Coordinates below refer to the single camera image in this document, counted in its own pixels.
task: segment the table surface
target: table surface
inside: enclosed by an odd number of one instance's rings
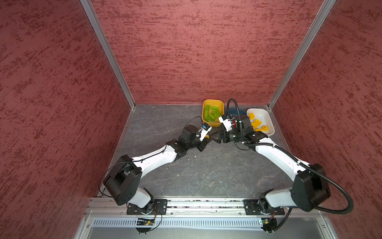
[[[118,157],[140,156],[177,139],[188,120],[201,115],[201,105],[138,105]],[[200,118],[190,124],[200,126]],[[272,140],[285,147],[281,132]],[[269,189],[292,186],[290,178],[266,157],[238,149],[233,142],[210,142],[203,152],[191,149],[179,160],[146,174],[140,181],[155,197],[258,197]]]

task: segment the black cable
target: black cable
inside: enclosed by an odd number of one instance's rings
[[[286,151],[285,149],[281,148],[278,145],[274,145],[274,144],[271,144],[271,143],[252,143],[252,144],[244,143],[244,145],[248,146],[248,147],[253,147],[253,146],[271,146],[271,147],[275,147],[276,149],[278,149],[281,152],[283,152],[286,155],[288,155],[296,163],[299,161],[293,154],[289,153],[288,151]],[[315,175],[317,175],[317,176],[325,179],[326,181],[328,181],[330,184],[332,184],[334,187],[336,187],[345,196],[346,200],[348,201],[347,207],[345,209],[342,209],[342,210],[333,210],[333,209],[323,208],[323,207],[320,207],[320,206],[315,206],[314,207],[315,209],[320,210],[320,211],[324,211],[324,212],[327,212],[327,213],[333,213],[333,214],[347,214],[347,213],[349,213],[349,212],[351,212],[353,210],[353,208],[354,208],[353,200],[351,199],[351,197],[348,194],[348,192],[345,191],[345,189],[343,189],[341,186],[339,186],[336,182],[334,182],[330,178],[320,174],[315,169],[313,169],[313,168],[311,168],[311,167],[309,167],[309,166],[307,166],[307,165],[305,165],[305,164],[303,164],[301,162],[298,165],[300,165],[301,167],[309,170],[310,172],[314,173]]]
[[[158,210],[155,210],[155,209],[151,209],[151,210],[160,213],[160,222],[158,223],[158,225],[157,225],[156,227],[154,227],[154,228],[148,230],[148,231],[145,232],[145,233],[148,233],[149,231],[153,231],[154,229],[156,229],[156,228],[162,223],[163,214],[162,214],[160,211],[158,211]]]
[[[284,217],[284,219],[280,222],[279,225],[277,225],[277,227],[273,230],[273,231],[268,231],[268,232],[275,232],[277,231],[285,222],[286,220],[288,219],[289,215],[290,215],[290,212],[292,211],[292,208],[289,208],[288,212],[286,213],[286,216]]]
[[[159,153],[150,155],[150,156],[148,156],[147,158],[144,158],[144,159],[140,159],[140,160],[136,160],[136,161],[128,161],[128,162],[131,162],[131,163],[142,162],[142,161],[145,160],[145,159],[148,159],[148,158],[151,158],[152,156],[155,156],[155,155],[158,155],[158,154],[160,154],[160,153],[163,153],[163,152],[166,150],[166,148],[167,148],[167,144],[165,144],[165,148],[164,148],[161,152],[159,152]]]
[[[243,142],[244,141],[243,123],[241,122],[241,117],[240,117],[240,111],[239,111],[238,103],[236,102],[236,100],[234,98],[229,99],[228,102],[227,102],[227,115],[230,118],[230,120],[233,119],[232,115],[230,114],[230,102],[231,101],[233,101],[233,103],[235,104],[236,111],[238,113],[239,121],[236,121],[236,127],[239,130],[239,132],[240,132],[240,140]]]
[[[120,162],[120,163],[116,163],[115,165],[123,164],[123,163],[128,163],[128,162]],[[99,185],[100,185],[100,183],[101,183],[101,181],[102,181],[102,178],[104,178],[105,174],[107,174],[107,172],[108,172],[110,169],[112,169],[115,165],[113,165],[113,166],[111,166],[110,168],[108,168],[108,169],[106,170],[106,172],[101,176],[101,178],[99,179],[99,182],[98,182],[98,191],[99,191],[102,195],[107,196],[107,197],[112,197],[112,196],[106,195],[106,194],[104,194],[103,192],[101,192],[101,187],[100,187]]]
[[[240,150],[244,150],[244,151],[248,151],[248,150],[251,150],[251,148],[248,148],[247,150],[245,150],[245,149],[242,149],[242,148],[239,148],[239,146],[236,144],[237,142],[235,141],[234,142],[234,144],[236,145],[236,147],[238,148],[238,149],[240,149]]]
[[[196,119],[196,118],[198,118],[198,117],[200,118],[200,123],[201,123],[200,127],[203,127],[203,120],[202,120],[202,117],[200,117],[200,116],[196,116],[196,117],[190,119],[190,120],[186,123],[185,127],[188,125],[189,122],[191,122],[193,119]]]
[[[160,153],[163,153],[163,152],[166,150],[166,148],[167,148],[167,144],[165,145],[165,148],[164,148],[161,152],[156,153],[156,154],[153,154],[153,155],[150,155],[150,156],[148,156],[147,158],[140,159],[140,160],[135,160],[135,161],[120,162],[120,163],[116,163],[115,165],[122,164],[122,163],[142,162],[142,161],[145,160],[145,159],[148,159],[148,158],[151,158],[152,156],[155,156],[155,155],[158,155],[158,154],[160,154]],[[107,197],[112,197],[112,196],[107,195],[107,194],[104,194],[104,192],[101,192],[101,187],[100,187],[99,185],[100,185],[100,183],[101,183],[101,181],[102,181],[102,178],[105,176],[105,174],[107,174],[107,172],[108,172],[110,169],[112,169],[115,165],[113,165],[113,166],[111,166],[110,168],[108,168],[108,169],[106,170],[106,172],[102,175],[102,177],[100,178],[100,180],[99,180],[99,182],[98,182],[98,191],[99,191],[102,195],[107,196]]]

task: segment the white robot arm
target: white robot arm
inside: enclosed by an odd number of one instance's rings
[[[236,101],[233,101],[239,113]],[[241,141],[250,149],[271,160],[293,181],[291,188],[271,189],[264,192],[259,196],[257,205],[251,205],[252,211],[268,215],[280,206],[287,206],[298,207],[304,211],[316,208],[326,212],[345,214],[353,209],[354,204],[349,194],[328,179],[325,170],[319,164],[310,165],[279,147],[261,131],[254,132],[248,117],[241,119],[238,116],[238,119],[235,119],[237,128],[232,125],[231,115],[223,115],[219,120],[223,122],[225,130],[207,135],[211,130],[208,124],[203,124],[200,129],[187,125],[178,140],[169,141],[158,150],[139,157],[130,158],[127,155],[120,157],[104,179],[104,185],[116,203],[118,205],[131,203],[140,208],[142,213],[149,213],[154,205],[154,197],[146,189],[138,187],[140,179],[148,172],[183,157],[189,149],[197,148],[202,152],[206,145],[214,140],[217,143]],[[330,197],[328,182],[345,195],[348,200],[346,209],[330,210],[318,206]]]

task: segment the black bracket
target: black bracket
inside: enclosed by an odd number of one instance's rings
[[[167,210],[167,199],[154,199],[154,205],[153,208],[155,209],[157,207],[157,210],[162,214],[166,214]],[[151,211],[148,214],[143,214],[143,209],[137,207],[134,204],[129,203],[127,206],[127,215],[154,215],[155,211]]]
[[[244,199],[244,209],[246,215],[264,215],[258,207],[258,199]],[[279,207],[274,209],[275,215],[285,215],[284,208]]]

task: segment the white bowl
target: white bowl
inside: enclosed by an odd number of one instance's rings
[[[258,108],[250,108],[247,110],[247,116],[249,117],[249,113],[253,113],[255,115],[255,119],[258,119],[261,121],[261,126],[266,125],[268,126],[268,131],[265,131],[264,134],[271,136],[275,133],[275,127],[273,127],[272,121],[270,120],[270,116],[268,112],[265,109],[258,109]]]

